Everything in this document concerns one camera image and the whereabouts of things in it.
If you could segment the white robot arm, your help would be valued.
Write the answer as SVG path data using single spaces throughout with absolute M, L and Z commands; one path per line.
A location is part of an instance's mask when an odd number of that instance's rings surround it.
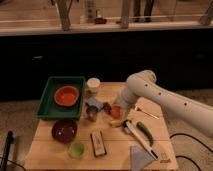
M 156 84 L 152 70 L 143 70 L 130 75 L 115 102 L 123 109 L 130 110 L 144 97 L 171 110 L 201 133 L 213 138 L 213 107 L 168 91 Z

